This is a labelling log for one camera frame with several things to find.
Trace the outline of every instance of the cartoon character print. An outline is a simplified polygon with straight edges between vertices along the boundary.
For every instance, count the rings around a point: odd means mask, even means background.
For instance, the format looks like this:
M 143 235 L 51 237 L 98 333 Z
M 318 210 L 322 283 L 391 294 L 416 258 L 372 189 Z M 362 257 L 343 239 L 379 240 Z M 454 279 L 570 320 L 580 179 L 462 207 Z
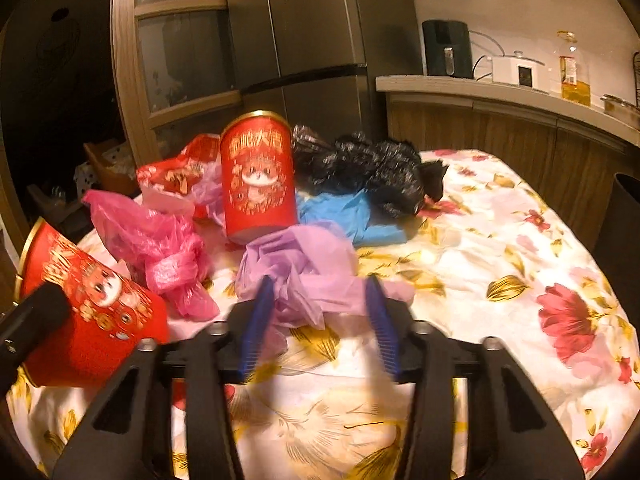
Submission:
M 284 185 L 279 164 L 267 155 L 250 156 L 236 162 L 232 182 L 232 201 L 236 208 L 248 214 L 265 212 L 280 205 Z
M 111 332 L 111 336 L 127 340 L 142 330 L 152 312 L 150 301 L 111 269 L 89 263 L 82 268 L 81 285 L 76 289 L 78 300 L 86 296 L 80 307 L 85 321 Z

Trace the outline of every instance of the metal screw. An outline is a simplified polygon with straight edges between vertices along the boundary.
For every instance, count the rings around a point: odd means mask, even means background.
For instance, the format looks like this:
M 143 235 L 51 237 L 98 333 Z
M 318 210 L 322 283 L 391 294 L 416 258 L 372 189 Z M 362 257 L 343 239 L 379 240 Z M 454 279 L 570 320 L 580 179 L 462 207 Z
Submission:
M 417 334 L 430 334 L 433 332 L 433 326 L 427 321 L 414 321 L 413 330 Z
M 228 328 L 224 321 L 216 321 L 207 327 L 207 332 L 211 335 L 225 335 L 228 332 Z
M 140 340 L 140 342 L 138 343 L 138 350 L 143 352 L 151 352 L 155 350 L 157 346 L 158 343 L 156 343 L 153 339 L 147 337 Z
M 502 350 L 504 344 L 502 343 L 502 340 L 497 337 L 488 337 L 482 342 L 482 346 L 487 350 Z

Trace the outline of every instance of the black trash can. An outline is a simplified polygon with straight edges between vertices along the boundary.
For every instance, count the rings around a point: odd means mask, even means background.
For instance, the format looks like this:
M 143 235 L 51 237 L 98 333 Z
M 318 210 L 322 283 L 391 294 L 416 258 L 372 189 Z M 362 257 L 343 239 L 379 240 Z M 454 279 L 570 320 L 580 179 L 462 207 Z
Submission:
M 593 258 L 640 329 L 640 180 L 616 173 Z

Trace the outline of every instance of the pink plastic bag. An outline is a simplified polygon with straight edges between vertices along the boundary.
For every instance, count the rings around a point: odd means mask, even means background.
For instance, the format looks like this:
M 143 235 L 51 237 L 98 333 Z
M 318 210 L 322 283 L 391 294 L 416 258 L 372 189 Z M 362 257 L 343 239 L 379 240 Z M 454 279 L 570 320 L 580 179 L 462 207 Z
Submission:
M 152 211 L 107 191 L 89 190 L 82 201 L 91 206 L 102 243 L 127 263 L 135 281 L 162 295 L 183 317 L 208 320 L 219 314 L 200 283 L 211 263 L 193 219 Z

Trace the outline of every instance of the red can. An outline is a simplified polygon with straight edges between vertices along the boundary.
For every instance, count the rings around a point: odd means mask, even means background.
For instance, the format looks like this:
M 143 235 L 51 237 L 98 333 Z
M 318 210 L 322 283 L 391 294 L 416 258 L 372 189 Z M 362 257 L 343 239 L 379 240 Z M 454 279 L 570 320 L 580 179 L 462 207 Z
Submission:
M 20 257 L 15 301 L 43 282 L 64 290 L 72 315 L 24 363 L 37 386 L 102 386 L 142 338 L 168 340 L 162 298 L 105 267 L 41 218 Z
M 222 132 L 227 237 L 246 244 L 298 223 L 291 127 L 274 112 L 238 117 Z

